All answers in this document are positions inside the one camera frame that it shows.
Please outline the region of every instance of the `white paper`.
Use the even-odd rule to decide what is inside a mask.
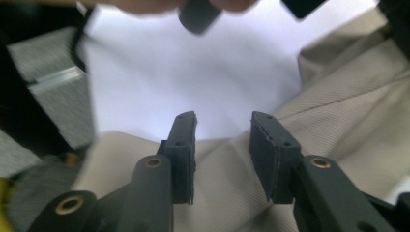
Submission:
[[[301,47],[374,5],[332,0],[300,22],[279,1],[260,1],[245,14],[223,14],[200,37],[176,12],[101,7],[86,43],[96,133],[160,141],[176,115],[194,110],[197,139],[235,136],[252,111],[271,113],[299,91]]]

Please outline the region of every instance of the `wrinkled cloth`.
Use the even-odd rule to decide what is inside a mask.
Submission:
[[[304,155],[336,160],[360,190],[380,198],[410,169],[410,64],[385,23],[372,11],[305,48],[304,88],[274,113]],[[73,189],[104,196],[128,182],[137,161],[158,146],[120,132],[103,136]],[[174,206],[175,231],[297,231],[291,205],[266,202],[249,131],[199,141],[196,161],[194,204]]]

